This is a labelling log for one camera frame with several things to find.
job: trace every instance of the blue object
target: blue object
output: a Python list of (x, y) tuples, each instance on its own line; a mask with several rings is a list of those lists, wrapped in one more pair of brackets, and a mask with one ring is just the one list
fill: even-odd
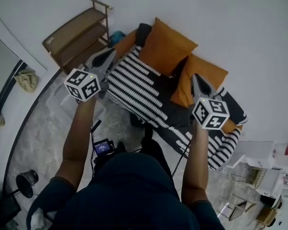
[(117, 44), (120, 40), (122, 40), (126, 36), (125, 33), (122, 31), (115, 31), (112, 36), (110, 37), (110, 44), (109, 47), (113, 47)]

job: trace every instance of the person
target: person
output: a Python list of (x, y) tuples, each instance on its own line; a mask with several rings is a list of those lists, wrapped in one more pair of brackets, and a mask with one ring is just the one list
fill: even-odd
[(36, 214), (56, 211), (50, 229), (223, 230), (206, 196), (208, 132), (195, 124), (185, 167), (181, 201), (158, 143), (146, 134), (140, 152), (120, 152), (99, 165), (90, 184), (77, 192), (87, 157), (96, 98), (79, 103), (56, 175), (28, 211), (29, 230)]

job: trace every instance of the small screen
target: small screen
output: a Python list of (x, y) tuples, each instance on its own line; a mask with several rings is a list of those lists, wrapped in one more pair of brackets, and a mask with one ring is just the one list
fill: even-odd
[(105, 151), (109, 151), (110, 150), (110, 146), (109, 146), (109, 144), (106, 141), (103, 142), (103, 143), (94, 145), (94, 147), (95, 147), (95, 151), (96, 151), (97, 154), (100, 154), (100, 153), (103, 153)]

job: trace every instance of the cable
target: cable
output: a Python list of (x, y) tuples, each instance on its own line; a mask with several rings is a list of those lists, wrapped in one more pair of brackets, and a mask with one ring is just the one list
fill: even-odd
[(90, 163), (91, 163), (91, 168), (92, 168), (92, 177), (94, 176), (94, 167), (93, 167), (93, 156), (95, 154), (95, 149), (94, 149), (94, 134), (93, 132), (91, 131), (91, 139), (92, 139), (92, 147), (93, 147), (93, 152), (92, 152), (92, 155), (91, 155), (91, 160), (90, 160)]
[(185, 148), (185, 150), (183, 151), (183, 154), (181, 155), (181, 157), (180, 157), (180, 159), (179, 159), (179, 161), (178, 161), (178, 163), (177, 163), (177, 165), (176, 165), (176, 168), (174, 169), (174, 172), (173, 172), (173, 174), (172, 174), (172, 178), (173, 178), (173, 176), (175, 175), (176, 170), (178, 169), (178, 166), (179, 166), (179, 164), (180, 164), (183, 156), (186, 154), (186, 151), (187, 151), (188, 147), (190, 146), (190, 144), (191, 144), (191, 142), (188, 144), (188, 146), (187, 146), (187, 147)]
[(132, 152), (136, 152), (136, 151), (140, 151), (140, 150), (142, 150), (142, 148), (140, 148), (140, 149), (137, 149), (137, 150), (134, 150), (134, 151), (132, 151)]

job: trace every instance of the white cube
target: white cube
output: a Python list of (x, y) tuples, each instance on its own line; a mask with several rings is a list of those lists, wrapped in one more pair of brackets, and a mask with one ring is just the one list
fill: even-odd
[(96, 74), (78, 69), (72, 70), (64, 84), (71, 96), (84, 102), (101, 90)]
[(204, 129), (221, 129), (229, 118), (225, 102), (203, 97), (198, 98), (192, 113)]

